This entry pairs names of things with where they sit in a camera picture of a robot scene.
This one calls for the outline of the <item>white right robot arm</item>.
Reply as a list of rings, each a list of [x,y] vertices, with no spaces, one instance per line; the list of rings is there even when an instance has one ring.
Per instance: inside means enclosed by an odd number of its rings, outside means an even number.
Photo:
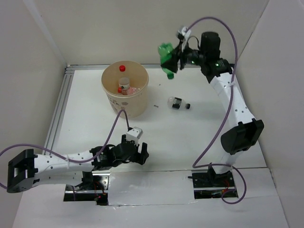
[[[198,49],[189,47],[189,36],[178,35],[177,47],[171,43],[158,46],[161,67],[169,79],[174,78],[178,70],[186,64],[199,66],[208,83],[216,91],[225,109],[224,121],[230,129],[221,134],[220,142],[223,151],[209,168],[208,183],[218,186],[224,180],[224,174],[231,170],[242,152],[254,146],[264,129],[262,120],[256,119],[249,111],[241,92],[235,85],[234,67],[220,57],[220,37],[216,32],[204,32],[201,35]]]

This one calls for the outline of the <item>small bottle black label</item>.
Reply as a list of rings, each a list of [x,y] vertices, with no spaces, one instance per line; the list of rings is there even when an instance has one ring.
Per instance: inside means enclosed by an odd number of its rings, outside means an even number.
[[[190,109],[190,103],[187,103],[185,100],[174,96],[168,98],[167,104],[169,108],[175,110]]]

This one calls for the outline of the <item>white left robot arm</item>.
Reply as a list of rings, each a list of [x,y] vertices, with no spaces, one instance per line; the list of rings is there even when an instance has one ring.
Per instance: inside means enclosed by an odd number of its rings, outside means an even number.
[[[146,143],[137,145],[125,135],[118,145],[98,146],[66,159],[26,149],[8,163],[7,192],[20,193],[46,184],[66,184],[87,190],[98,181],[94,171],[108,171],[130,162],[143,165],[148,157]]]

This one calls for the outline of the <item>small clear bottle red label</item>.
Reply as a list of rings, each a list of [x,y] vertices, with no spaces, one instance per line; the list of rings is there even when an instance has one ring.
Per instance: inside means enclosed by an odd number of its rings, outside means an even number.
[[[129,87],[129,88],[118,88],[118,93],[122,95],[132,95],[137,92],[137,88]]]

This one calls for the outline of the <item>long clear bottle white cap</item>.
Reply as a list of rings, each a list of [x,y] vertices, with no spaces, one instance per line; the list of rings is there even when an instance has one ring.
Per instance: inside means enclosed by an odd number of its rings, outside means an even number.
[[[132,94],[136,94],[136,93],[140,93],[142,91],[142,88],[132,87],[131,90],[132,90]]]

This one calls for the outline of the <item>large clear bottle red label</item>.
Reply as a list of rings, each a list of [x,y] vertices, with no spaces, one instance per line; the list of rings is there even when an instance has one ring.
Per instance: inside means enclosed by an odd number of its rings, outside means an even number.
[[[127,90],[130,87],[130,79],[125,74],[125,71],[126,71],[125,65],[120,65],[119,71],[120,71],[120,73],[122,73],[122,77],[118,81],[119,87],[122,90]]]

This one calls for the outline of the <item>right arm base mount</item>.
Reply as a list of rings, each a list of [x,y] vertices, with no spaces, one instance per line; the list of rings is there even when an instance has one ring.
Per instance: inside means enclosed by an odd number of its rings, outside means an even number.
[[[193,171],[188,179],[192,181],[194,199],[238,198],[233,174],[228,171],[216,174],[213,168],[203,171]]]

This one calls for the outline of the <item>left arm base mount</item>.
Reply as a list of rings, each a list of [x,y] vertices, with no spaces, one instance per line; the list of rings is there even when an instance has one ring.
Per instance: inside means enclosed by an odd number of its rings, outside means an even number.
[[[108,206],[110,173],[82,172],[78,185],[66,185],[64,202],[93,201],[99,206]]]

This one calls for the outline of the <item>green plastic bottle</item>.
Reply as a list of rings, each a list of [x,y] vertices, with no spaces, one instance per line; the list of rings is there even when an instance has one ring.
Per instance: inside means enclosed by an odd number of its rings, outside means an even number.
[[[161,68],[168,79],[173,79],[178,70],[178,60],[175,54],[172,53],[173,51],[174,48],[171,43],[162,43],[158,46]]]

